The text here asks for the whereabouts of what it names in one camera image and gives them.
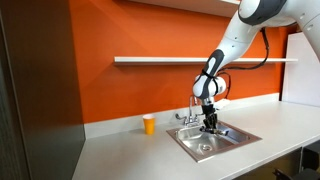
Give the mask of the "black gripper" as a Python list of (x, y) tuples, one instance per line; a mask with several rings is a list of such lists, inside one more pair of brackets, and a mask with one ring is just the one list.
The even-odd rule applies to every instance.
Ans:
[(205, 119), (203, 120), (205, 125), (200, 127), (201, 132), (206, 132), (207, 128), (212, 129), (213, 133), (217, 133), (216, 123), (217, 116), (215, 114), (215, 109), (212, 104), (202, 106), (203, 114)]

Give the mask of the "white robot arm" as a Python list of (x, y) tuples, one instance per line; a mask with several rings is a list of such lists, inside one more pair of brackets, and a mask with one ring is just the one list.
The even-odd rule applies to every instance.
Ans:
[(222, 40), (209, 56), (193, 85), (193, 95), (202, 101), (205, 115), (202, 132), (221, 134), (213, 97), (226, 85), (217, 76), (228, 63), (240, 58), (252, 44), (256, 34), (266, 27), (282, 27), (297, 23), (311, 47), (320, 57), (320, 0), (241, 0)]

